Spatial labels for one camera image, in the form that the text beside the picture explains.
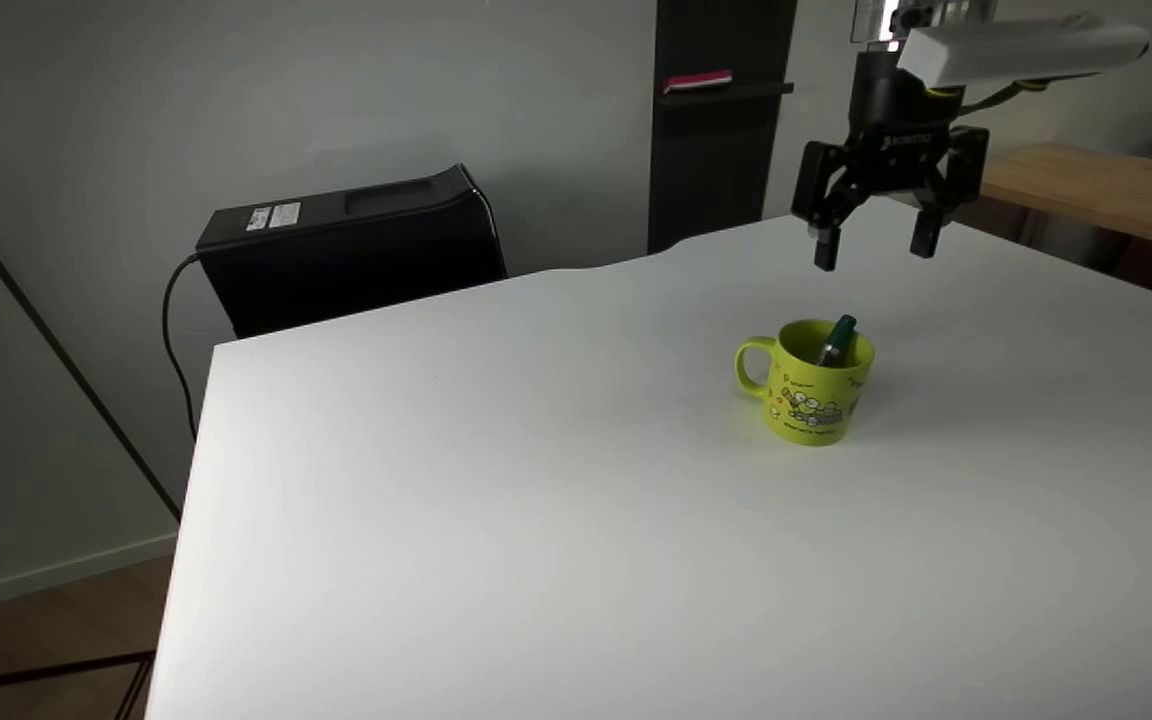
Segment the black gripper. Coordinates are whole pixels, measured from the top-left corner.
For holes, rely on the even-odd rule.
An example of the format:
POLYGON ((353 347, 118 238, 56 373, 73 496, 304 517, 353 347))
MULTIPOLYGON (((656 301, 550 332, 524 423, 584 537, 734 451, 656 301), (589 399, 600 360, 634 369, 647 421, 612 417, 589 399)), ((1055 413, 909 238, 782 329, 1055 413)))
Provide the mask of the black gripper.
POLYGON ((893 53, 859 53, 850 69, 848 141, 806 141, 793 212, 812 229, 812 262, 832 272, 845 218, 866 200, 913 192, 913 251, 931 259, 949 215, 978 195, 989 130, 959 125, 963 90, 929 88, 893 53))

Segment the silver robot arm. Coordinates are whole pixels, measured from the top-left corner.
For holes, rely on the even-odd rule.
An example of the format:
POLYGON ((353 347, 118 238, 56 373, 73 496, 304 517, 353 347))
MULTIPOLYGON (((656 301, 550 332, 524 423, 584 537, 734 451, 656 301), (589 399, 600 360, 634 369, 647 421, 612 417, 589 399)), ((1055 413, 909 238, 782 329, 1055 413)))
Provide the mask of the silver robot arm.
POLYGON ((989 130, 963 125, 963 90, 900 69, 915 27, 949 20, 949 0, 855 0, 866 39, 850 65, 848 141, 806 141, 793 212, 814 237, 823 272, 838 259, 845 218, 871 195, 913 195, 913 251, 931 255, 949 215, 978 195, 989 130))

